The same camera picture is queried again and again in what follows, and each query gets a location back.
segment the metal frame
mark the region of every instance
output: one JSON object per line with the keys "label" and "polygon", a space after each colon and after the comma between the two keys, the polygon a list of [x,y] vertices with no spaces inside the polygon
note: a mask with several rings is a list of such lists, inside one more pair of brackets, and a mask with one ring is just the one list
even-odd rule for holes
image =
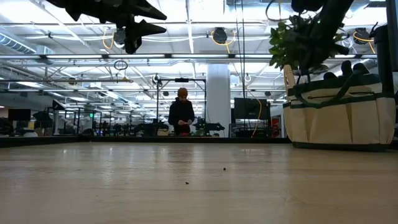
{"label": "metal frame", "polygon": [[[170,82],[178,82],[180,80],[180,78],[166,78],[166,79],[158,79],[156,82],[156,119],[159,120],[159,91],[162,90],[167,84],[169,84]],[[202,91],[205,92],[205,121],[206,121],[206,105],[207,105],[207,82],[205,79],[198,79],[198,78],[184,78],[184,80],[188,80],[188,82],[195,82]],[[161,81],[165,81],[166,83],[163,84],[162,88],[159,89],[159,82]],[[197,81],[202,81],[205,84],[205,88],[203,89],[198,83]]]}

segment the green trim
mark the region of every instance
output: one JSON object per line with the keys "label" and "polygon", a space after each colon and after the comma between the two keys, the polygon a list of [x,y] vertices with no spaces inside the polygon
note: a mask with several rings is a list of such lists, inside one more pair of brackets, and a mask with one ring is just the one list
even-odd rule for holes
{"label": "green trim", "polygon": [[342,151],[368,151],[384,152],[389,148],[389,144],[319,144],[307,142],[293,142],[293,147],[300,149],[326,149]]}
{"label": "green trim", "polygon": [[[344,105],[347,103],[359,103],[359,102],[366,102],[366,101],[374,101],[378,98],[394,98],[394,94],[392,94],[392,93],[376,93],[371,96],[350,97],[350,98],[340,99],[340,100],[333,102],[332,104],[327,105],[327,106],[336,106],[336,105]],[[291,105],[290,103],[289,103],[289,106],[291,109],[302,109],[302,108],[320,109],[320,108],[327,107],[327,106],[307,106],[305,104]]]}
{"label": "green trim", "polygon": [[[320,89],[330,89],[330,88],[341,88],[348,77],[340,76],[335,79],[330,80],[319,80],[310,83],[303,83],[295,85],[293,88],[287,90],[287,96],[294,96],[296,94],[307,93],[313,90]],[[380,83],[380,77],[376,74],[368,74],[368,75],[360,75],[356,77],[352,84],[352,86],[365,86],[365,85],[373,85]]]}

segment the computer monitor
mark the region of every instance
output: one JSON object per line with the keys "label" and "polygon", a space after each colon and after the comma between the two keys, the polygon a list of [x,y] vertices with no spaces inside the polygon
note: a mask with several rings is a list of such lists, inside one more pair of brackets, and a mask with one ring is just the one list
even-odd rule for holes
{"label": "computer monitor", "polygon": [[251,98],[235,98],[234,99],[234,117],[235,119],[262,119],[270,118],[270,104],[267,100],[257,100]]}
{"label": "computer monitor", "polygon": [[8,109],[8,120],[10,121],[30,121],[30,109]]}

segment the ceiling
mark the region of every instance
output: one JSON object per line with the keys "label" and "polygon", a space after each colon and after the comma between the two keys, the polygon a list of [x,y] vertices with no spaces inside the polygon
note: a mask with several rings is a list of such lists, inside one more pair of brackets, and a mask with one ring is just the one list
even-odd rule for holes
{"label": "ceiling", "polygon": [[[237,2],[238,11],[235,11],[233,1],[214,0],[148,0],[154,7],[161,10],[168,18],[158,21],[150,18],[137,17],[136,21],[145,19],[147,22],[157,24],[167,29],[164,34],[152,35],[143,38],[142,46],[137,54],[227,54],[226,46],[216,45],[211,39],[211,32],[215,27],[224,27],[231,44],[228,46],[231,54],[268,54],[271,27],[276,23],[271,22],[265,15],[267,0],[243,0],[243,12],[240,10],[241,1]],[[274,19],[286,18],[293,12],[289,1],[282,1],[282,10],[279,14],[277,4],[269,10],[269,17]],[[366,7],[370,1],[355,1],[347,13],[344,30],[353,33],[357,27],[370,28],[375,24],[385,24],[385,7]],[[124,50],[112,43],[112,34],[116,30],[114,24],[100,24],[98,19],[82,15],[75,22],[64,9],[57,8],[46,1],[38,0],[3,0],[0,2],[0,33],[12,35],[20,42],[42,49],[43,46],[57,55],[62,54],[125,54]],[[234,37],[239,31],[240,40]],[[373,54],[369,45],[357,45],[352,40],[341,43],[351,46],[352,54]],[[0,53],[8,55],[21,54],[9,47],[0,45]],[[237,78],[241,71],[239,60],[173,60],[173,59],[129,59],[124,60],[129,64],[126,70],[118,71],[114,68],[115,60],[103,59],[56,59],[50,63],[37,60],[3,60],[0,77],[3,79],[40,80],[50,79],[65,80],[74,77],[78,80],[96,80],[96,82],[78,82],[76,85],[68,83],[42,83],[42,89],[151,89],[152,78],[157,74],[160,78],[206,78],[209,63],[227,63],[231,71],[232,90],[241,90],[241,81]],[[334,68],[338,62],[327,61],[326,65]],[[265,97],[264,90],[281,89],[284,87],[283,78],[279,69],[268,66],[261,60],[247,60],[245,73],[249,74],[249,88],[258,89],[253,92],[256,97]],[[105,80],[122,79],[127,77],[131,82],[106,82]],[[192,91],[190,97],[204,98],[200,87],[193,82],[173,83],[165,88],[170,90],[168,97],[175,97],[174,91],[185,86]],[[10,88],[35,88],[32,85],[12,83]],[[109,96],[101,96],[97,92],[58,93],[60,99],[65,96],[78,96],[87,98],[92,103],[122,103],[124,99],[129,103],[153,103],[155,93],[144,92],[115,92],[119,99],[113,101]],[[233,91],[231,98],[241,96],[241,92]],[[272,92],[270,99],[280,99],[281,92]],[[71,98],[68,102],[78,102]],[[165,108],[171,101],[164,103]],[[128,109],[128,106],[114,109]]]}

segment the man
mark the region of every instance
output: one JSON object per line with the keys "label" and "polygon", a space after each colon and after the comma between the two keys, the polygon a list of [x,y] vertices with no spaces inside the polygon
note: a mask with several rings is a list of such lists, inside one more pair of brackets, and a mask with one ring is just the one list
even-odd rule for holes
{"label": "man", "polygon": [[187,100],[187,89],[180,88],[177,96],[170,107],[169,124],[174,126],[174,133],[179,136],[191,131],[189,126],[195,120],[195,114],[191,101]]}

